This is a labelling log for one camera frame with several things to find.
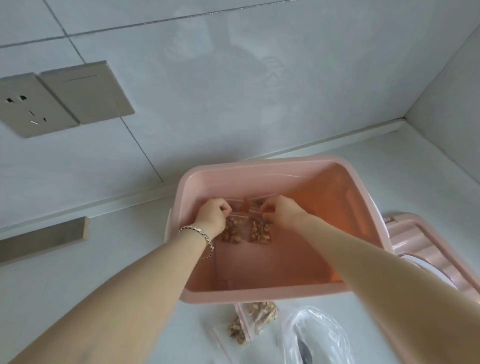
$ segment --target light switch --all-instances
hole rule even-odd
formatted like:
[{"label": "light switch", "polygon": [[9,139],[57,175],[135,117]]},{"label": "light switch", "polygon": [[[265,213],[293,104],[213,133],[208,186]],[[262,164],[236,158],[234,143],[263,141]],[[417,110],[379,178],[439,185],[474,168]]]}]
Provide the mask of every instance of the light switch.
[{"label": "light switch", "polygon": [[80,124],[135,113],[106,61],[47,71],[40,77]]},{"label": "light switch", "polygon": [[25,138],[78,126],[35,73],[0,79],[0,120]]}]

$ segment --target white countertop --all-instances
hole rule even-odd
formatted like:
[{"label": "white countertop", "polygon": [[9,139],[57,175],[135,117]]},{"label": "white countertop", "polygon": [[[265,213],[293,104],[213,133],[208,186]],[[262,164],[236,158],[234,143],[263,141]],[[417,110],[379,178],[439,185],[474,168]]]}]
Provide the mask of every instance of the white countertop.
[{"label": "white countertop", "polygon": [[[410,128],[333,151],[358,171],[383,214],[422,216],[480,274],[480,187]],[[7,363],[86,295],[163,240],[173,198],[93,218],[86,242],[0,267],[0,363]],[[345,329],[357,364],[399,363],[352,293],[276,302],[312,305]],[[148,363],[222,363],[209,330],[235,318],[233,305],[179,302]],[[245,362],[279,363],[274,330],[249,347]]]}]

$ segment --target electrical socket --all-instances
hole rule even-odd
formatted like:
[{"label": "electrical socket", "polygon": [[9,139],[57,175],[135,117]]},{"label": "electrical socket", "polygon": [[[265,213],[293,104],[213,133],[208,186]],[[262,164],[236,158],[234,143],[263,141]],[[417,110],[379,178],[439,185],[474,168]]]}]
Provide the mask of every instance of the electrical socket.
[{"label": "electrical socket", "polygon": [[35,73],[0,79],[0,120],[25,138],[79,125]]}]

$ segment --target white tile wall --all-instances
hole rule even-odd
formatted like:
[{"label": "white tile wall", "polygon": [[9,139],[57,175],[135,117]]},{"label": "white tile wall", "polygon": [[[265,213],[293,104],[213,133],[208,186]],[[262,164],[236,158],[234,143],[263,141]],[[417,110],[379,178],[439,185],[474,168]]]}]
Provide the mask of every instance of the white tile wall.
[{"label": "white tile wall", "polygon": [[[462,0],[46,0],[107,60],[158,173],[273,153],[402,117],[480,18]],[[81,63],[41,0],[0,9],[0,77]],[[33,139],[0,124],[0,227],[161,183],[120,120]]]},{"label": "white tile wall", "polygon": [[480,25],[407,114],[449,157],[480,181]]},{"label": "white tile wall", "polygon": [[[0,77],[80,63],[67,39],[0,49]],[[0,122],[0,227],[160,183],[120,119],[31,139]]]},{"label": "white tile wall", "polygon": [[479,10],[305,0],[72,39],[87,61],[109,62],[136,110],[125,121],[171,181],[402,117]]},{"label": "white tile wall", "polygon": [[263,4],[275,0],[47,0],[69,34]]},{"label": "white tile wall", "polygon": [[62,35],[42,0],[0,2],[0,46]]}]

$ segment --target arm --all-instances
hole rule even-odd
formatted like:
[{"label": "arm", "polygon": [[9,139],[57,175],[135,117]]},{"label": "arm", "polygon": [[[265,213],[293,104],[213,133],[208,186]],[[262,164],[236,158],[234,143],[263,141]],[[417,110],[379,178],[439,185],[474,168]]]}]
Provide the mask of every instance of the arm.
[{"label": "arm", "polygon": [[478,363],[480,305],[429,272],[307,214],[277,196],[264,218],[321,254],[419,363]]},{"label": "arm", "polygon": [[[230,212],[225,200],[210,200],[194,225],[212,239]],[[102,284],[11,364],[142,363],[206,244],[198,232],[183,230]]]}]

